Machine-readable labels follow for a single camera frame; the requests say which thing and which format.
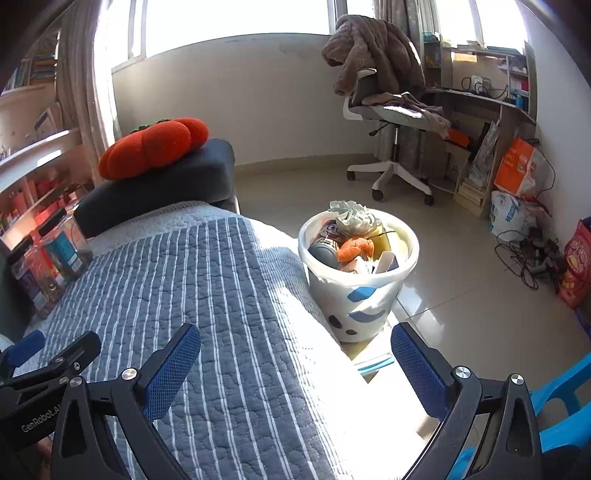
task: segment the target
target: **jar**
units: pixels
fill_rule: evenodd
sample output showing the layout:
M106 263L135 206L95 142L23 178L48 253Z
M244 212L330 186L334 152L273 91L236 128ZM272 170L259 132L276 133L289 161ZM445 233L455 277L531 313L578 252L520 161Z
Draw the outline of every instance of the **jar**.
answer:
M57 305L63 289L57 284L51 269L41 253L27 235L8 255L7 263L12 275L33 303L37 315L45 319Z
M51 261L68 280L79 278L92 260L92 252L72 215L61 208L38 229L40 245Z

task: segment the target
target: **striped bedspread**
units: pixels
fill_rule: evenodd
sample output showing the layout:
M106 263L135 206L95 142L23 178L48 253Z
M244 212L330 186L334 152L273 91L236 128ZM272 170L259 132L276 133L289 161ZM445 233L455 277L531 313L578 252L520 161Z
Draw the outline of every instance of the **striped bedspread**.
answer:
M409 455L415 438L392 439L371 419L365 382L329 334L288 240L234 216L95 257L44 322L40 365L93 330L102 351L83 375L115 378L190 322L201 354L155 426L191 478L403 476L420 448ZM112 428L130 474L143 478Z

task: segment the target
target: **white trash bin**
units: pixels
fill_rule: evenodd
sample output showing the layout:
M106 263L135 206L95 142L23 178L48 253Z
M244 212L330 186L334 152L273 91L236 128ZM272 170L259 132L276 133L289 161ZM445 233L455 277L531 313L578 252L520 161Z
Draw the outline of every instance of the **white trash bin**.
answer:
M418 239L410 227L393 215L368 210L382 221L386 231L395 230L407 244L408 259L395 270L359 275L335 270L312 257L308 247L336 212L314 215L298 234L300 258L310 273L310 293L341 342L362 342L382 329L402 281L418 261Z

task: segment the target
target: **orange pumpkin plush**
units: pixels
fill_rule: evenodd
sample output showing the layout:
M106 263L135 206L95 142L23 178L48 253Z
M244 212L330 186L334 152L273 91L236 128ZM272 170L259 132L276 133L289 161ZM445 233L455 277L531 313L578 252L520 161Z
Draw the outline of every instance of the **orange pumpkin plush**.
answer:
M196 118L177 118L117 140L103 153L99 174L105 180L122 180L151 168L165 167L207 141L207 125Z

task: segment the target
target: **blue gripper pad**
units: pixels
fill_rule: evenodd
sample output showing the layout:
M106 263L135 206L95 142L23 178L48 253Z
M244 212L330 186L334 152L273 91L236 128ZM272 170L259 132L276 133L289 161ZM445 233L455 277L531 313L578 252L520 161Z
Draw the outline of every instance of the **blue gripper pad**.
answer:
M20 367L44 346L45 337L39 330L35 330L7 348L8 363L12 367Z
M201 350L199 329L191 325L145 389L143 413L152 423L164 417Z
M407 322L399 323L392 328L390 343L392 353L427 415L443 421L449 412L448 388L426 356L428 351L441 354L427 347Z

